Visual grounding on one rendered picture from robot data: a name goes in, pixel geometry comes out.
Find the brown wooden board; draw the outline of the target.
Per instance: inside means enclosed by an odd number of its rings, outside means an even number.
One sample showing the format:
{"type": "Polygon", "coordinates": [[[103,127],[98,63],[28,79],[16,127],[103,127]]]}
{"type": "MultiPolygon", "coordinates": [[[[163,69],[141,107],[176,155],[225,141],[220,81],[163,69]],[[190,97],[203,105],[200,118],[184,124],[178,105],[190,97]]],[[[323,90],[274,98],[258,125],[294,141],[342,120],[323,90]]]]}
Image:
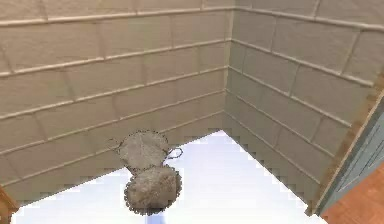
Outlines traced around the brown wooden board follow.
{"type": "Polygon", "coordinates": [[[18,210],[18,203],[0,185],[0,224],[11,224],[12,215],[18,210]]]}

